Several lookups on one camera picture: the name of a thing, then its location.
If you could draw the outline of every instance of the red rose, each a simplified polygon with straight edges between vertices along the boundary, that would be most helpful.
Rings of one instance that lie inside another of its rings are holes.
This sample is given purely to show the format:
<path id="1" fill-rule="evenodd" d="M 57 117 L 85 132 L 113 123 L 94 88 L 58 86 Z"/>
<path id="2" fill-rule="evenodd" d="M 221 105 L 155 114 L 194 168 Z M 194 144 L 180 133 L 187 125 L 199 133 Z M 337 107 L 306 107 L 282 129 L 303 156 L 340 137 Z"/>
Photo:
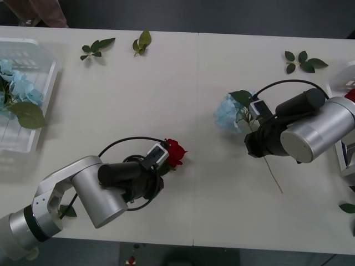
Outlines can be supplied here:
<path id="1" fill-rule="evenodd" d="M 355 102 L 355 89 L 352 89 L 351 91 L 349 91 L 348 94 L 345 95 L 345 98 Z"/>
<path id="2" fill-rule="evenodd" d="M 176 140 L 167 139 L 166 142 L 169 144 L 169 157 L 166 159 L 166 162 L 173 168 L 177 165 L 182 165 L 180 160 L 184 157 L 184 154 L 187 153 L 187 151 L 185 151 Z"/>

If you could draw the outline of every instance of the gray floor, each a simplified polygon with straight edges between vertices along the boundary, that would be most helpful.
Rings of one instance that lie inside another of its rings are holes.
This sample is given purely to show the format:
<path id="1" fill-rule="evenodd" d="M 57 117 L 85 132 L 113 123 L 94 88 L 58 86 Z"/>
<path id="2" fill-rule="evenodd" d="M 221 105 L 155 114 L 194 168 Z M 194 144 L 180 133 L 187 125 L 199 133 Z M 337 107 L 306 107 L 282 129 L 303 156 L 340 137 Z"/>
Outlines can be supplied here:
<path id="1" fill-rule="evenodd" d="M 50 239 L 34 261 L 7 260 L 1 266 L 124 266 L 131 256 L 137 266 L 169 266 L 169 262 L 193 262 L 193 266 L 320 266 L 331 255 L 253 249 L 181 247 L 76 239 Z M 338 255 L 327 266 L 354 266 L 355 256 Z"/>
<path id="2" fill-rule="evenodd" d="M 351 0 L 60 0 L 72 28 L 131 29 L 316 38 L 355 30 Z M 0 4 L 0 25 L 16 25 Z"/>
<path id="3" fill-rule="evenodd" d="M 355 30 L 351 0 L 60 0 L 71 28 L 204 32 L 347 38 Z M 17 25 L 0 3 L 0 25 Z M 174 247 L 131 243 L 51 239 L 37 260 L 3 261 L 1 265 L 166 266 L 167 260 L 189 259 L 195 266 L 319 266 L 331 254 L 249 249 Z M 339 255 L 327 266 L 355 265 L 354 256 Z"/>

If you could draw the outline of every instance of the white crate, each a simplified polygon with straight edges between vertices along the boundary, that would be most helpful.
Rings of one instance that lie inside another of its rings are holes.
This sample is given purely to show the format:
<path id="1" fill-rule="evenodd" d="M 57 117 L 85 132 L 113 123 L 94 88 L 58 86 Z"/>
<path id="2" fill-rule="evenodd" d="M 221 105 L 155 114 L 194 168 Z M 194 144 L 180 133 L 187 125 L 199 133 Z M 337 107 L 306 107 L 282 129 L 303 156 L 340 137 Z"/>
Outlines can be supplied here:
<path id="1" fill-rule="evenodd" d="M 345 96 L 349 91 L 355 89 L 355 61 L 345 64 L 340 71 L 327 83 L 327 89 L 331 96 Z M 355 130 L 351 131 L 341 141 L 337 142 L 337 150 L 341 175 L 346 177 L 348 183 L 355 186 L 355 155 L 348 160 L 347 150 L 350 153 L 351 143 L 355 143 Z"/>
<path id="2" fill-rule="evenodd" d="M 0 38 L 0 60 L 7 59 L 13 69 L 25 73 L 28 80 L 43 94 L 42 112 L 45 115 L 52 94 L 58 62 L 44 47 L 31 39 Z M 21 127 L 17 119 L 0 115 L 0 152 L 26 155 L 36 149 L 40 129 Z"/>

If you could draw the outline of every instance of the loose leaf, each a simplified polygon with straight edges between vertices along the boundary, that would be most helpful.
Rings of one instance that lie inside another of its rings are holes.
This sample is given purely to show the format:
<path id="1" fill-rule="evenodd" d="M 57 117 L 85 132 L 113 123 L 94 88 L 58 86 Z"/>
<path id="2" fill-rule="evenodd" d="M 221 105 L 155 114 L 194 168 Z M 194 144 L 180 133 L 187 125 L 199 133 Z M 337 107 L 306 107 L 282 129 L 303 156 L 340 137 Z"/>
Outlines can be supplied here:
<path id="1" fill-rule="evenodd" d="M 147 29 L 145 29 L 139 37 L 139 48 L 143 48 L 144 44 L 148 46 L 151 43 L 151 36 Z"/>
<path id="2" fill-rule="evenodd" d="M 102 57 L 102 53 L 101 53 L 101 52 L 96 52 L 96 53 L 93 53 L 93 56 L 95 56 L 95 57 Z"/>
<path id="3" fill-rule="evenodd" d="M 82 50 L 83 50 L 84 52 L 86 52 L 86 53 L 90 53 L 90 52 L 91 52 L 90 46 L 88 46 L 88 45 L 84 45 L 84 46 L 82 47 Z"/>
<path id="4" fill-rule="evenodd" d="M 139 53 L 140 55 L 143 55 L 143 54 L 145 53 L 146 47 L 147 47 L 147 45 L 144 44 L 143 47 L 139 49 L 138 53 Z"/>
<path id="5" fill-rule="evenodd" d="M 99 50 L 99 44 L 99 40 L 94 41 L 94 43 L 90 47 L 91 52 L 96 53 Z"/>
<path id="6" fill-rule="evenodd" d="M 230 93 L 230 95 L 242 106 L 249 107 L 250 105 L 250 98 L 252 97 L 251 93 L 246 90 L 239 90 Z"/>
<path id="7" fill-rule="evenodd" d="M 38 129 L 45 126 L 42 110 L 36 104 L 27 102 L 15 103 L 8 110 L 17 116 L 21 127 Z"/>
<path id="8" fill-rule="evenodd" d="M 295 61 L 295 55 L 289 51 L 285 51 L 285 57 L 288 61 L 291 61 L 291 62 Z"/>
<path id="9" fill-rule="evenodd" d="M 138 39 L 134 40 L 132 47 L 133 47 L 133 50 L 135 50 L 136 52 L 139 51 Z"/>
<path id="10" fill-rule="evenodd" d="M 298 61 L 299 61 L 300 63 L 305 62 L 305 61 L 307 60 L 307 58 L 308 58 L 308 54 L 306 53 L 306 51 L 302 51 L 302 52 L 300 52 L 300 54 L 298 55 Z"/>
<path id="11" fill-rule="evenodd" d="M 106 39 L 106 40 L 101 40 L 99 42 L 99 49 L 105 48 L 109 46 L 111 43 L 113 43 L 116 40 L 116 38 L 111 38 L 111 39 Z"/>
<path id="12" fill-rule="evenodd" d="M 64 213 L 64 211 L 68 208 L 69 205 L 60 205 L 59 212 Z M 65 216 L 68 217 L 77 217 L 77 213 L 75 212 L 73 206 L 71 206 Z"/>
<path id="13" fill-rule="evenodd" d="M 315 68 L 309 62 L 303 62 L 300 67 L 307 73 L 315 73 Z"/>
<path id="14" fill-rule="evenodd" d="M 355 213 L 355 205 L 350 204 L 350 203 L 345 203 L 339 205 L 340 209 L 342 209 L 344 212 L 347 213 Z"/>
<path id="15" fill-rule="evenodd" d="M 286 68 L 286 73 L 287 74 L 291 74 L 292 72 L 294 72 L 296 69 L 296 65 L 295 64 L 289 64 Z"/>
<path id="16" fill-rule="evenodd" d="M 326 68 L 327 66 L 329 66 L 324 61 L 318 58 L 311 58 L 310 60 L 308 60 L 308 62 L 316 69 Z"/>

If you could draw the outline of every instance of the blue flowers in basket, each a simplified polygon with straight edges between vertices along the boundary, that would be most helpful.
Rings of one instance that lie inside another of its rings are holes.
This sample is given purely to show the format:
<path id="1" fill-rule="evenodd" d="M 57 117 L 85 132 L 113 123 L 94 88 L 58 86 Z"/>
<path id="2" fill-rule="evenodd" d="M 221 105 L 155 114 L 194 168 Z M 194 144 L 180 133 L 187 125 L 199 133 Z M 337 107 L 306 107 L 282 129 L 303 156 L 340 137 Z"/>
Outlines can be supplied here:
<path id="1" fill-rule="evenodd" d="M 25 74 L 18 70 L 13 70 L 12 64 L 6 59 L 0 60 L 0 77 L 2 78 L 2 80 L 0 79 L 1 115 L 14 119 L 13 113 L 6 112 L 14 101 L 41 106 L 43 102 L 42 93 L 35 89 L 34 84 L 27 79 Z"/>
<path id="2" fill-rule="evenodd" d="M 238 122 L 245 120 L 251 127 L 255 122 L 249 113 L 251 97 L 251 93 L 245 90 L 228 93 L 214 113 L 216 126 L 227 131 L 241 133 Z"/>

